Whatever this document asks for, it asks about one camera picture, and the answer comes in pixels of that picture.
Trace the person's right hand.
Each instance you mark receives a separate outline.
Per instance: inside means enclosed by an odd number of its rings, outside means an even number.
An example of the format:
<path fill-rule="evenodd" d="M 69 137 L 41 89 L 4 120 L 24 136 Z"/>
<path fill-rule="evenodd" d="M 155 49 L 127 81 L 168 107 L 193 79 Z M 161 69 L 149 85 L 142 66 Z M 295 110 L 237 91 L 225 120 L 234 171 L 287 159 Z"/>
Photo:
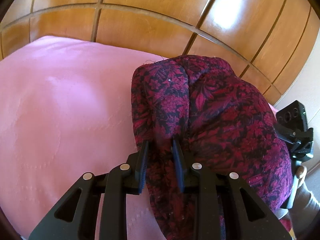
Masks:
<path fill-rule="evenodd" d="M 304 165 L 300 165 L 297 170 L 296 170 L 296 177 L 298 178 L 298 188 L 300 188 L 304 181 L 305 181 L 305 178 L 306 178 L 306 175 L 307 175 L 307 168 L 306 166 Z"/>

